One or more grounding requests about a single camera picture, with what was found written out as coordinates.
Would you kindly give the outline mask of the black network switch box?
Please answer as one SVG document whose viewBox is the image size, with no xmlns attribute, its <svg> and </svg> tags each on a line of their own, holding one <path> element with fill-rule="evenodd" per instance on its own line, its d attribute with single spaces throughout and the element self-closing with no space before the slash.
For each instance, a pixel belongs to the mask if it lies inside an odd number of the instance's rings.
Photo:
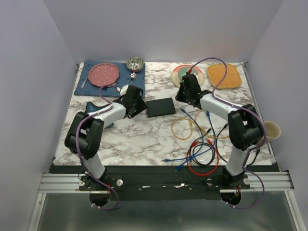
<svg viewBox="0 0 308 231">
<path fill-rule="evenodd" d="M 172 98 L 164 98 L 158 100 L 150 100 L 146 102 L 147 105 L 147 116 L 166 116 L 175 114 L 175 106 Z"/>
</svg>

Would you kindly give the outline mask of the blue ethernet cable long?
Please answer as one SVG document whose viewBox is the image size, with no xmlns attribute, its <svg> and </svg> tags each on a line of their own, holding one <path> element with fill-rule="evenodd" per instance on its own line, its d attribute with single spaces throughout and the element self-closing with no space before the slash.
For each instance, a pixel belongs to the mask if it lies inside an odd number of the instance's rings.
<svg viewBox="0 0 308 231">
<path fill-rule="evenodd" d="M 193 122 L 197 125 L 197 127 L 199 128 L 200 133 L 201 133 L 201 137 L 200 137 L 200 138 L 202 139 L 202 142 L 200 143 L 200 144 L 201 144 L 201 145 L 200 145 L 200 148 L 196 151 L 196 153 L 195 153 L 195 154 L 192 154 L 192 155 L 188 155 L 188 157 L 185 158 L 185 161 L 184 161 L 182 164 L 180 164 L 179 166 L 176 167 L 175 172 L 180 171 L 180 170 L 182 169 L 182 167 L 184 166 L 184 164 L 189 165 L 189 163 L 190 163 L 193 159 L 195 159 L 197 156 L 200 156 L 200 155 L 202 155 L 202 154 L 204 154 L 204 153 L 206 153 L 206 152 L 208 152 L 208 151 L 214 149 L 214 144 L 212 144 L 206 151 L 200 152 L 200 151 L 202 150 L 204 144 L 205 144 L 205 141 L 204 141 L 205 134 L 202 132 L 201 127 L 199 126 L 199 124 L 196 122 L 195 119 L 193 119 L 184 109 L 181 108 L 181 111 L 182 111 L 184 114 L 186 114 L 190 119 L 192 119 Z M 211 129 L 212 129 L 212 131 L 213 131 L 213 134 L 214 134 L 214 143 L 215 143 L 215 142 L 216 142 L 216 135 L 215 135 L 214 128 L 213 128 L 213 125 L 212 125 L 212 121 L 211 121 L 211 118 L 210 118 L 210 113 L 209 113 L 208 111 L 206 111 L 205 114 L 206 114 L 206 117 L 208 118 L 210 127 L 211 127 Z"/>
</svg>

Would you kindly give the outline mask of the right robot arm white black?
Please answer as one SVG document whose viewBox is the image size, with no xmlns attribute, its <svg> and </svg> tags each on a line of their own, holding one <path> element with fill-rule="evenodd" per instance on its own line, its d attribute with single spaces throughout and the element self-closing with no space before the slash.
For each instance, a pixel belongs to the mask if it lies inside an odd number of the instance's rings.
<svg viewBox="0 0 308 231">
<path fill-rule="evenodd" d="M 263 122 L 258 117 L 255 107 L 251 104 L 232 104 L 214 96 L 209 90 L 201 90 L 194 74 L 182 77 L 175 99 L 214 113 L 228 122 L 232 150 L 222 171 L 221 182 L 224 187 L 233 188 L 243 177 L 251 151 L 257 148 L 257 142 L 265 136 Z"/>
</svg>

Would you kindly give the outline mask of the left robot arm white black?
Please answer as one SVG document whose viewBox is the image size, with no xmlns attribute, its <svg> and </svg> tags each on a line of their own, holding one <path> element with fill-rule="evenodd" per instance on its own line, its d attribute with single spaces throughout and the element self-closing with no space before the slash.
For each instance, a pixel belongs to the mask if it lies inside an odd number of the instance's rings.
<svg viewBox="0 0 308 231">
<path fill-rule="evenodd" d="M 93 112 L 78 112 L 64 141 L 65 147 L 78 155 L 91 177 L 91 186 L 96 190 L 102 190 L 107 183 L 105 166 L 98 155 L 103 130 L 118 120 L 133 118 L 147 108 L 142 98 L 143 89 L 129 85 L 124 92 L 118 99 Z"/>
</svg>

